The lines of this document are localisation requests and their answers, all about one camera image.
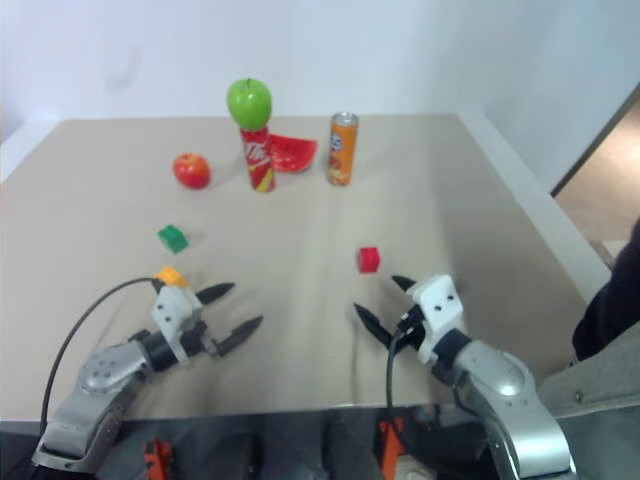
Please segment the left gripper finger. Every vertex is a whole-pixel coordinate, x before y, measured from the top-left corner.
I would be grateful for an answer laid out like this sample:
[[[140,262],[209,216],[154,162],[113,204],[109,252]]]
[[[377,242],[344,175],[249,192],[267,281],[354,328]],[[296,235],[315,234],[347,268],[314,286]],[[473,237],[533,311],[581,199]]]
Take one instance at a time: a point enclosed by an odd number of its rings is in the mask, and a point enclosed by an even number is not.
[[[200,301],[202,305],[209,305],[213,302],[224,297],[227,293],[229,293],[235,284],[232,282],[220,283],[212,286],[208,286],[196,293],[196,297]]]
[[[224,357],[248,340],[253,333],[259,328],[263,321],[260,315],[253,319],[247,320],[232,330],[230,335],[217,343],[217,355]]]

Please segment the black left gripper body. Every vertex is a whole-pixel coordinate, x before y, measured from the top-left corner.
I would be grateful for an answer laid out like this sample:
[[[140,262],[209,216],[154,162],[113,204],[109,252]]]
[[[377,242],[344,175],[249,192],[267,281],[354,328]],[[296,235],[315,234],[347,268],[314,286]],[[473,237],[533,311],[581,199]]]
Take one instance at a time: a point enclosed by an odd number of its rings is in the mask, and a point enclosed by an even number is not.
[[[199,354],[207,354],[212,358],[223,356],[221,344],[213,338],[207,324],[202,320],[181,334],[180,345],[188,359]]]

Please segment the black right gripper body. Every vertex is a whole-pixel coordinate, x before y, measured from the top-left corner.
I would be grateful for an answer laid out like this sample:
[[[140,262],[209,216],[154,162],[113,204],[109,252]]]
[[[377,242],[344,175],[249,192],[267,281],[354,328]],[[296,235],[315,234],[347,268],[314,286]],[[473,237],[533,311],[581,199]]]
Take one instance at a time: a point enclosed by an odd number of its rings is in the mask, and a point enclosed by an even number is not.
[[[418,351],[425,340],[425,316],[421,307],[414,304],[401,315],[394,336],[397,338],[395,350],[402,351],[407,347]]]

